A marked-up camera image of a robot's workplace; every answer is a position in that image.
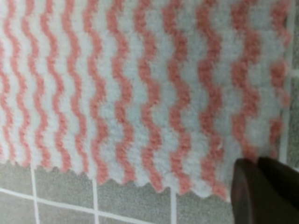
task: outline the gray tile floor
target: gray tile floor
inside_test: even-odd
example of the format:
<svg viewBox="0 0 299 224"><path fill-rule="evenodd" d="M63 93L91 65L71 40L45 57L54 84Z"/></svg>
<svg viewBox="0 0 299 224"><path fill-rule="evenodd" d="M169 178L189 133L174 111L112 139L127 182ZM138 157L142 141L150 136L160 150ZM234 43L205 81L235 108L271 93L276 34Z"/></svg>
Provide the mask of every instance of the gray tile floor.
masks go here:
<svg viewBox="0 0 299 224"><path fill-rule="evenodd" d="M299 168L299 0L296 5L293 69L298 71L292 78L288 164ZM172 214L168 189L157 194L149 185L137 188L113 181L95 186L85 175L61 174L57 169L39 168L33 173L37 196L33 197L31 173L30 168L0 165L1 224L35 224L36 210L41 224L170 224L173 215L177 224L233 223L230 204L216 197L177 196L176 214Z"/></svg>

